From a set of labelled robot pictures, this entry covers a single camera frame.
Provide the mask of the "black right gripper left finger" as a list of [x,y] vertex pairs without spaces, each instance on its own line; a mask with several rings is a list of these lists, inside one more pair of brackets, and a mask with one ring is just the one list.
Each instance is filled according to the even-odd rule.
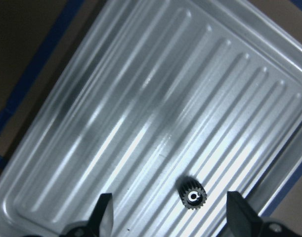
[[88,220],[87,227],[94,237],[110,237],[113,223],[113,197],[111,193],[103,193]]

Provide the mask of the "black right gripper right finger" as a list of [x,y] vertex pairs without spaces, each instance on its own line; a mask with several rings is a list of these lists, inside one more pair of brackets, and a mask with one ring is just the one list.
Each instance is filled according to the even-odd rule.
[[258,237],[263,224],[238,191],[227,192],[226,219],[235,237]]

